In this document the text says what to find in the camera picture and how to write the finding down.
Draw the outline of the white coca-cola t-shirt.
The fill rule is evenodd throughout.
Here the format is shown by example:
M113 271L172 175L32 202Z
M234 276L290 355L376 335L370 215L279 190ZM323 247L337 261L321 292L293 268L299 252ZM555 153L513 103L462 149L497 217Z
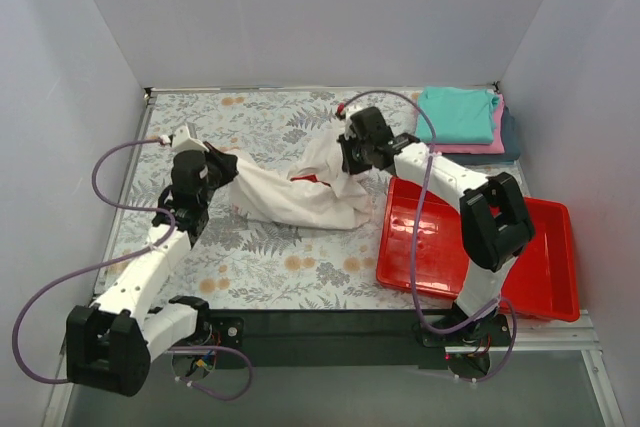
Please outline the white coca-cola t-shirt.
M327 131L311 140L285 173L262 168L248 153L236 151L231 206L249 220L304 228L352 230L369 222L371 196L360 176L342 170L337 137Z

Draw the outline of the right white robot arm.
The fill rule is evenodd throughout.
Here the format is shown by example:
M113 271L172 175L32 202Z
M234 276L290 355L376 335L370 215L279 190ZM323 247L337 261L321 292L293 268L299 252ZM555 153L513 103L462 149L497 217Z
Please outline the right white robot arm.
M475 344L489 331L486 317L501 302L511 268L535 236L529 210L515 178L502 172L486 176L463 167L412 134L393 134L376 107L349 107L336 112L344 131L338 138L342 169L359 174L371 169L420 186L453 207L469 264L463 287L438 324L421 316L423 329Z

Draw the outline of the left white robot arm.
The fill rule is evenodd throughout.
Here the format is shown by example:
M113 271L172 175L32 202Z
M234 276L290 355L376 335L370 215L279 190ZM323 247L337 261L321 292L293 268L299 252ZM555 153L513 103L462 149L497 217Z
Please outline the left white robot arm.
M157 357L176 344L200 347L211 339L209 305L200 298L178 296L156 313L150 309L204 231L213 194L237 176L237 161L210 144L175 153L142 254L91 305L74 307L66 319L72 383L131 397Z

